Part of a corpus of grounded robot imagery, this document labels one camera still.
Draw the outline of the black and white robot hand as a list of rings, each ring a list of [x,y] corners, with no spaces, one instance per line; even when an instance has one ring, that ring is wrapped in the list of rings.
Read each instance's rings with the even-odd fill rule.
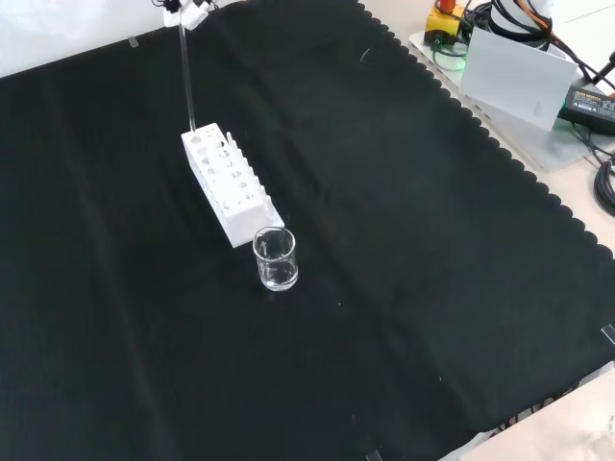
[[[206,0],[152,0],[161,9],[165,28],[183,26],[192,31],[216,8],[214,1]]]

